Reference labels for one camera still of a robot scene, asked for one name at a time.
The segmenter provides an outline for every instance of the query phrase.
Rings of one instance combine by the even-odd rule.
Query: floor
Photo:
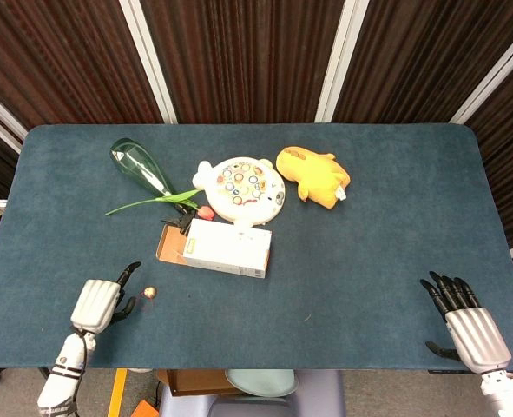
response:
[[[89,369],[78,395],[82,417],[105,416],[115,370]],[[477,375],[423,371],[344,371],[347,417],[484,417],[492,413]],[[36,369],[7,369],[0,383],[0,415],[37,415],[44,379]],[[129,417],[140,400],[153,399],[155,373],[128,372],[120,416]]]

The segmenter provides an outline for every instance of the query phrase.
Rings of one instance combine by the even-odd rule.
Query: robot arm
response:
[[[67,337],[38,398],[40,415],[68,416],[76,413],[76,393],[90,356],[94,353],[95,335],[108,325],[125,319],[135,307],[135,298],[115,313],[125,295],[123,287],[140,262],[131,263],[117,282],[88,280],[82,288],[71,315],[74,333]]]
[[[464,280],[432,271],[430,276],[437,288],[426,280],[420,283],[442,315],[456,351],[441,349],[431,341],[426,346],[434,354],[462,361],[473,373],[481,374],[482,393],[496,415],[513,417],[513,374],[505,371],[511,355],[490,312],[480,307]]]

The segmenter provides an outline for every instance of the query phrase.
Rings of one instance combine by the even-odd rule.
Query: white plastic toy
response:
[[[265,224],[279,213],[285,200],[285,184],[267,159],[242,156],[213,168],[202,161],[193,185],[206,191],[215,212],[235,225]]]

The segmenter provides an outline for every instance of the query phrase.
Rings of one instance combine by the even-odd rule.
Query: orange object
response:
[[[138,406],[136,406],[131,417],[158,417],[158,410],[153,408],[145,400],[142,400],[138,403]]]

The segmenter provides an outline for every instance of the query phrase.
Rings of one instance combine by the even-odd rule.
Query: robot finger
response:
[[[447,305],[447,301],[437,291],[437,289],[433,285],[431,285],[427,280],[420,280],[420,283],[424,288],[426,288],[428,294],[430,294],[430,297],[433,300],[433,303],[436,306],[437,311],[441,314],[445,321],[445,315],[451,311],[451,309]]]
[[[470,285],[465,280],[462,280],[461,278],[456,277],[455,283],[458,284],[464,292],[464,295],[466,297],[466,301],[469,305],[469,308],[480,308],[480,302],[476,298],[476,295],[474,294],[474,291],[472,291],[472,288],[470,288]]]
[[[459,284],[454,282],[448,276],[443,275],[441,277],[445,282],[448,282],[451,287],[451,292],[455,295],[455,299],[457,300],[457,304],[459,308],[468,308],[472,307],[466,300],[466,296],[464,295],[463,289]]]
[[[436,282],[439,292],[445,297],[449,304],[450,310],[459,310],[459,304],[457,302],[457,296],[453,293],[451,284],[445,280],[445,277],[439,276],[433,271],[430,271],[430,276],[433,281]]]

